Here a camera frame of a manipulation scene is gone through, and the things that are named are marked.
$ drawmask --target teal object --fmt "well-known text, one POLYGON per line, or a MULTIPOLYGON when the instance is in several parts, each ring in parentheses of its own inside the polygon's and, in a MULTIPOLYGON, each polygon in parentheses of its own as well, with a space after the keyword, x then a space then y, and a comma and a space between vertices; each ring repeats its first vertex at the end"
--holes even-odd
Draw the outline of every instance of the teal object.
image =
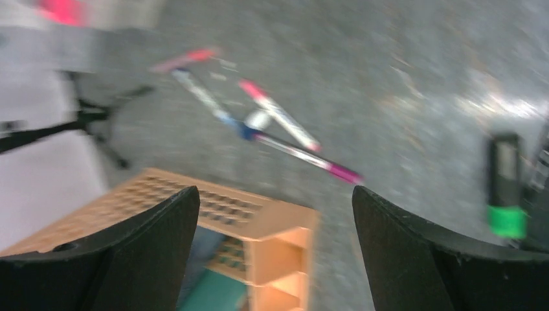
POLYGON ((177 311, 237 311, 246 285, 207 270, 177 311))

